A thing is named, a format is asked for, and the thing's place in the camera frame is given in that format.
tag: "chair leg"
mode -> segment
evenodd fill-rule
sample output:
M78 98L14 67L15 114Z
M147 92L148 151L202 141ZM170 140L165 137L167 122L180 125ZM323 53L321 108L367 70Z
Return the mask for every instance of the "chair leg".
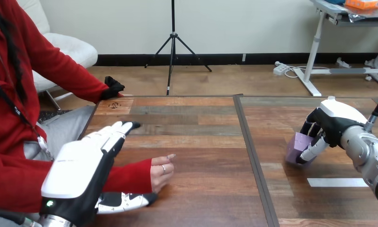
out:
M61 110L61 108L59 107L59 105L56 103L55 99L52 97L51 93L50 93L48 90L46 90L45 92L46 92L46 94L48 95L48 97L50 98L50 101L51 101L52 104L55 106L55 108L56 108L57 110Z

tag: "red sweater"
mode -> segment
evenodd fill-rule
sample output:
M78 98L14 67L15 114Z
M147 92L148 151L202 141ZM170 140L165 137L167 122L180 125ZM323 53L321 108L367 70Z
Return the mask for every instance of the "red sweater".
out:
M16 27L12 37L19 49L22 84L27 94L24 108L6 76L5 68L15 83L15 72L9 65L6 40L1 31L0 56L3 64L0 61L0 86L32 125L36 124L40 112L32 70L73 92L77 97L94 103L99 101L102 91L108 88L107 85L90 75L69 56L60 52L60 49L53 47L40 34L16 0L0 0L0 13ZM36 130L46 139L46 134L41 128L36 126ZM0 209L39 211L41 184L52 163L25 158L23 142L36 140L33 130L22 123L0 97ZM124 167L114 167L104 191L151 192L150 166L151 159Z

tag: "green light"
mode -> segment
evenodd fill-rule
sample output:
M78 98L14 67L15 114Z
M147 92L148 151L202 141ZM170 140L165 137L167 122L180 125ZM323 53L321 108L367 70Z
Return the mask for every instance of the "green light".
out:
M53 201L52 200L50 200L50 201L47 202L47 207L50 207L52 205L53 205Z

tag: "purple block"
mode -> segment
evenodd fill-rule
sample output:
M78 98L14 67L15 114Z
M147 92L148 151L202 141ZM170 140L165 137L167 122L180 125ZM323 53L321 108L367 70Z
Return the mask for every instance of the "purple block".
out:
M296 163L296 157L303 152L303 150L311 143L313 139L313 137L297 132L287 146L285 160L297 166L309 166L315 158L308 161L306 164L298 164Z

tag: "white desk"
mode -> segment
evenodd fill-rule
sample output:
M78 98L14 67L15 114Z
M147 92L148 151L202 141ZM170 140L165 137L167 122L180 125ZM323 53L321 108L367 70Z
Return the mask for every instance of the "white desk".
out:
M324 0L311 0L317 7L317 12L320 15L318 22L317 32L314 36L313 45L311 46L310 56L308 58L306 71L303 73L300 69L294 69L294 72L304 84L307 90L313 96L322 96L317 88L311 83L310 76L312 74L370 74L375 80L378 81L378 69L360 68L360 69L329 69L329 70L314 70L313 65L316 59L318 46L320 45L321 33L325 20L328 20L336 26L359 26L359 27L378 27L378 21L360 21L350 22L348 18L348 10L339 5L328 3Z

